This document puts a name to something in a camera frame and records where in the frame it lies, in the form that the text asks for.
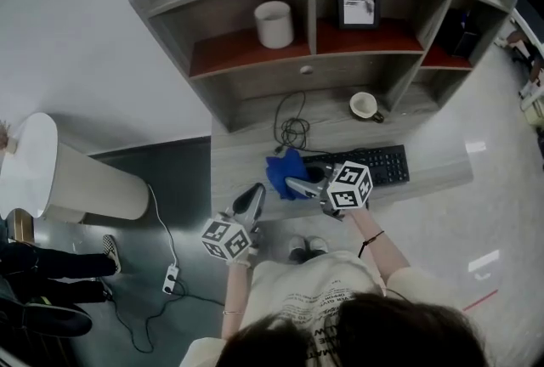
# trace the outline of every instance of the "framed photo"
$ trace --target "framed photo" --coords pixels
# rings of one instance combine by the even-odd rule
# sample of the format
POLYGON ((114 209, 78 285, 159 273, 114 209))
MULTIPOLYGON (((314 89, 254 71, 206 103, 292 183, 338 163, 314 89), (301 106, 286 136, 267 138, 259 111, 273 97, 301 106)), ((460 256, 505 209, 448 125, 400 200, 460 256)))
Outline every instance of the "framed photo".
POLYGON ((338 0, 342 29, 375 29, 380 22, 380 0, 338 0))

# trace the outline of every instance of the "white t-shirt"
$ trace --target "white t-shirt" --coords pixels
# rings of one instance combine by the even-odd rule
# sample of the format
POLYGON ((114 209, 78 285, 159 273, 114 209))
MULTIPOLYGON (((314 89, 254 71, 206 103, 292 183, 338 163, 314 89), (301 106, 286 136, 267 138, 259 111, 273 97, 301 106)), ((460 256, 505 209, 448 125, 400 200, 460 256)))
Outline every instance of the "white t-shirt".
MULTIPOLYGON (((399 298, 399 293, 410 301, 452 305, 448 291, 417 268, 397 270, 387 288, 390 297, 399 298)), ((299 265, 264 262, 255 268, 241 327, 272 313, 291 319, 314 336, 315 349, 308 358, 319 357, 327 364, 325 317, 334 323, 340 304, 358 292, 382 293, 381 279, 351 252, 333 252, 299 265)), ((218 338, 195 340, 180 367, 215 366, 225 343, 218 338)))

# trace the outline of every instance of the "black bracelet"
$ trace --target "black bracelet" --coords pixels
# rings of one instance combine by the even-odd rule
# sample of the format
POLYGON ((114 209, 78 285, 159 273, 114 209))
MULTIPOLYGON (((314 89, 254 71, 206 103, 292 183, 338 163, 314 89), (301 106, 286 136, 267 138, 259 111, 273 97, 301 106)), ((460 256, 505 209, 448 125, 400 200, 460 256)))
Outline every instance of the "black bracelet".
POLYGON ((363 253, 363 250, 365 249, 365 246, 370 245, 370 243, 372 243, 375 239, 378 238, 378 236, 379 236, 380 234, 383 234, 383 233, 384 233, 384 231, 382 230, 382 231, 380 231, 378 234, 376 234, 374 237, 371 237, 369 240, 365 240, 365 241, 363 242, 363 246, 360 248, 359 255, 358 255, 357 257, 360 258, 361 254, 363 253))

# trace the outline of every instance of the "white wall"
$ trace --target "white wall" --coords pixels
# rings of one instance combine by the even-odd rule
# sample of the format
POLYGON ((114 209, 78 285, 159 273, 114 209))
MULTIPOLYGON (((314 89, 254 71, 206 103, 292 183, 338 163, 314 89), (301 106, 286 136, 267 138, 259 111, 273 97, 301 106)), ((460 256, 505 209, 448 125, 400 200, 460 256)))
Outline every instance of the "white wall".
POLYGON ((211 127, 128 0, 0 0, 0 118, 34 111, 91 153, 211 127))

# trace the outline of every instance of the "keyboard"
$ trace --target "keyboard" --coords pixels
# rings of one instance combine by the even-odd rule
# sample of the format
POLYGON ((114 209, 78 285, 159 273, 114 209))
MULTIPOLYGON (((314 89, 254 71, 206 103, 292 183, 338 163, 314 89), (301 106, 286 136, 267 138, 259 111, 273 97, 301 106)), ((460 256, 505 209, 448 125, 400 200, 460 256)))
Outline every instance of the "keyboard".
POLYGON ((353 161, 366 165, 371 170, 374 187, 391 186, 410 181, 404 145, 382 148, 359 149, 344 153, 306 155, 304 163, 322 161, 324 163, 344 163, 353 161))

